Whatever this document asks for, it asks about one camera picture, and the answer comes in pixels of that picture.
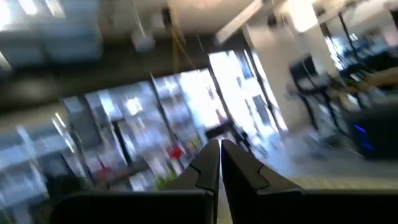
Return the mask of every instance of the black monitor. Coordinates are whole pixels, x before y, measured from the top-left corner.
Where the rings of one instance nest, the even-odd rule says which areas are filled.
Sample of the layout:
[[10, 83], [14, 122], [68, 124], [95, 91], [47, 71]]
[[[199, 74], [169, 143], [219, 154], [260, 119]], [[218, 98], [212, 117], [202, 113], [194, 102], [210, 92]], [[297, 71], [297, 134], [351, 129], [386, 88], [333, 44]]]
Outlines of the black monitor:
[[292, 74], [293, 80], [299, 81], [303, 78], [308, 78], [309, 75], [317, 75], [317, 70], [312, 60], [311, 55], [307, 55], [301, 58], [299, 61], [289, 66], [290, 73]]

